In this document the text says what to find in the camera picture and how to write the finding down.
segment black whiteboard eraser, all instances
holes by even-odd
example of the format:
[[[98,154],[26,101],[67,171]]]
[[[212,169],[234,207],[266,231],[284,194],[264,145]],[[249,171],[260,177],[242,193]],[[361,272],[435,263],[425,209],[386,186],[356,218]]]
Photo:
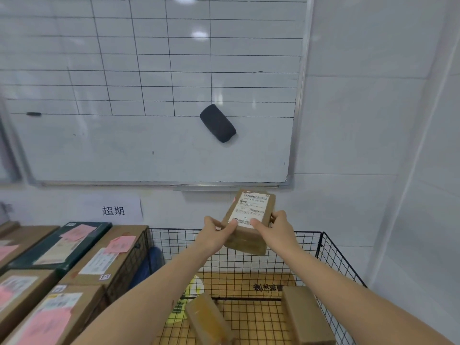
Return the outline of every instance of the black whiteboard eraser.
[[[226,143],[236,134],[236,129],[215,104],[204,109],[200,118],[221,143]]]

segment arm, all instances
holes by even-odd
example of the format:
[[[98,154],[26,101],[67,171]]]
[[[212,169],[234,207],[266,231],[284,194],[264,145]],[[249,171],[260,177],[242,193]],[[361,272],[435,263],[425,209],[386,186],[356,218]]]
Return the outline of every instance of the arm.
[[[255,219],[251,220],[251,225],[346,328],[357,344],[452,345],[452,342],[410,313],[303,251],[284,211],[273,213],[273,217],[271,228]]]
[[[151,344],[195,273],[237,224],[233,220],[218,231],[217,220],[205,217],[204,222],[192,246],[110,305],[72,344]]]

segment dark green box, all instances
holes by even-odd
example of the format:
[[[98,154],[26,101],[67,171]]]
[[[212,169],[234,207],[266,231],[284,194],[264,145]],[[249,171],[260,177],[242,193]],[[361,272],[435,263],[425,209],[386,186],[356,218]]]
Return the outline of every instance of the dark green box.
[[[61,241],[61,235],[72,230],[78,225],[93,226],[96,229],[89,233],[80,243]],[[112,227],[112,223],[94,223],[94,222],[71,222],[61,226],[47,238],[40,241],[33,248],[22,254],[17,259],[9,263],[9,269],[26,270],[26,269],[46,269],[55,270],[59,278],[62,278],[72,267],[96,244],[104,234]],[[46,263],[46,261],[56,261],[55,264]]]

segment pink paper slip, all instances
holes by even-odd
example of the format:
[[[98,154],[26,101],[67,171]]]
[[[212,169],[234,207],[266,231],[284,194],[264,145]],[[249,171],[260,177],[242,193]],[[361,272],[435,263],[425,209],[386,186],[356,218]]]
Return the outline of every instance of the pink paper slip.
[[[120,236],[110,241],[104,253],[126,253],[131,248],[135,236]]]
[[[78,241],[80,238],[88,236],[89,233],[95,229],[94,226],[80,224],[75,226],[72,230],[67,231],[65,234],[62,234],[61,237],[68,241]]]
[[[39,311],[26,323],[17,345],[55,345],[70,316],[70,308]]]
[[[5,258],[8,254],[10,254],[12,251],[14,251],[18,247],[19,245],[0,247],[0,261],[3,260],[3,258]]]
[[[13,295],[13,292],[8,290],[5,286],[0,286],[0,308],[5,306]]]

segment hand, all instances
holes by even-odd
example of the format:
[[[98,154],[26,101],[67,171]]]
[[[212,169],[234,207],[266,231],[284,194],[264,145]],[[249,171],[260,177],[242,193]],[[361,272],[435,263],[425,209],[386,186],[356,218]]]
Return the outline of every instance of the hand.
[[[204,249],[207,258],[209,258],[222,248],[228,236],[235,231],[237,225],[238,220],[232,219],[229,224],[222,229],[222,224],[219,220],[206,216],[204,217],[203,229],[196,237],[195,244]]]
[[[286,252],[301,249],[295,237],[294,229],[286,218],[285,211],[272,213],[273,225],[271,228],[263,225],[259,220],[252,218],[251,225],[262,235],[268,246],[280,257]]]

